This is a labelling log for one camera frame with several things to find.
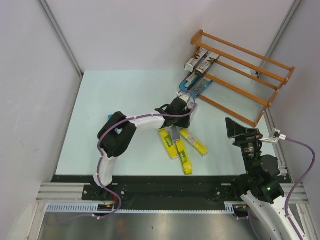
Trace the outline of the white blue R&O box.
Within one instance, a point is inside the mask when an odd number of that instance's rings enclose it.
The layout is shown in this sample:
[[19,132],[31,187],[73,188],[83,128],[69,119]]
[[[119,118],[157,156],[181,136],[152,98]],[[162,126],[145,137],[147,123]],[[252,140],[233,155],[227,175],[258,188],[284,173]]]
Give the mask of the white blue R&O box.
[[212,83],[212,80],[209,78],[198,78],[195,83],[190,87],[190,91],[195,98],[198,98]]

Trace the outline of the silver black R&O charcoal box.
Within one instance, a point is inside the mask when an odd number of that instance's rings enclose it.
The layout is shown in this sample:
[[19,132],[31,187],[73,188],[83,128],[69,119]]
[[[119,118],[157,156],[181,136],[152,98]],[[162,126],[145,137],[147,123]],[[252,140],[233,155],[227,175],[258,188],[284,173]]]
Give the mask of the silver black R&O charcoal box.
[[208,50],[206,48],[200,47],[192,57],[186,62],[184,69],[189,72],[193,72],[195,66],[200,62],[200,60],[206,55]]

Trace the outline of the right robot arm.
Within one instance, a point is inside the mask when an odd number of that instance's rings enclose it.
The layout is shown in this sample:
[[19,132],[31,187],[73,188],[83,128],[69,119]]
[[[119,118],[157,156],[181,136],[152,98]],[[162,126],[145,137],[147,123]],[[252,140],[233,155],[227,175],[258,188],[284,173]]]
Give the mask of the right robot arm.
[[245,174],[236,176],[230,188],[231,196],[244,201],[248,212],[254,213],[272,240],[305,240],[307,235],[298,225],[289,208],[295,188],[308,175],[305,172],[286,194],[278,181],[281,171],[275,156],[262,154],[263,143],[277,144],[280,140],[294,140],[274,128],[264,137],[257,128],[248,128],[231,118],[225,118],[227,137],[241,149]]

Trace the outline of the blue toothpaste box with barcode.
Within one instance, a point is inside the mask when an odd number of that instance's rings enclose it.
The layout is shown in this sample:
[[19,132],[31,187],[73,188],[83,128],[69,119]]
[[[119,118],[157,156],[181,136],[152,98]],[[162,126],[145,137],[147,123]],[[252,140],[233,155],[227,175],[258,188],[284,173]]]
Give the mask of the blue toothpaste box with barcode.
[[179,90],[182,91],[192,91],[192,88],[195,84],[200,81],[202,78],[196,75],[194,72],[187,76],[179,85]]

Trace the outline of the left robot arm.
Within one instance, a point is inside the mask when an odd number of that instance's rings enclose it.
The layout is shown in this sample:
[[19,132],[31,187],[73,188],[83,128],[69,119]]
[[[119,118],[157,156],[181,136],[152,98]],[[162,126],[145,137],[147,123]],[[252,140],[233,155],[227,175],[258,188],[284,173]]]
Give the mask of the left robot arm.
[[110,196],[109,185],[119,156],[129,147],[138,131],[160,130],[171,126],[190,126],[194,108],[189,108],[187,94],[177,96],[170,104],[156,108],[152,113],[128,117],[121,111],[115,112],[98,133],[97,149],[100,153],[96,173],[93,175],[95,186],[93,194],[100,200]]

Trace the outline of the lilac Protefix toothpaste box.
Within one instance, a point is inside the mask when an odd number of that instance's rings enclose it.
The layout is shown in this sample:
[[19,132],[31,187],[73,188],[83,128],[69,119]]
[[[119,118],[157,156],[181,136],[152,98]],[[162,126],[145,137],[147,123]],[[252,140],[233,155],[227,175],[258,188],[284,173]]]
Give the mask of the lilac Protefix toothpaste box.
[[198,108],[198,104],[194,102],[193,98],[190,98],[190,101],[187,104],[187,107],[192,111],[191,115],[190,115],[190,120],[192,121],[192,119],[194,118],[194,115],[197,111]]

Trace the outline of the lilac text-side toothpaste box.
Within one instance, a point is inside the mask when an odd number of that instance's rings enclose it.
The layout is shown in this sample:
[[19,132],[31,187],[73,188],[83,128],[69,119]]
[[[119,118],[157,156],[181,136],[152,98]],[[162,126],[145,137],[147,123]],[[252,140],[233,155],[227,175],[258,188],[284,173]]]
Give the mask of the lilac text-side toothpaste box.
[[171,126],[169,133],[173,142],[177,142],[181,139],[179,129],[176,126]]

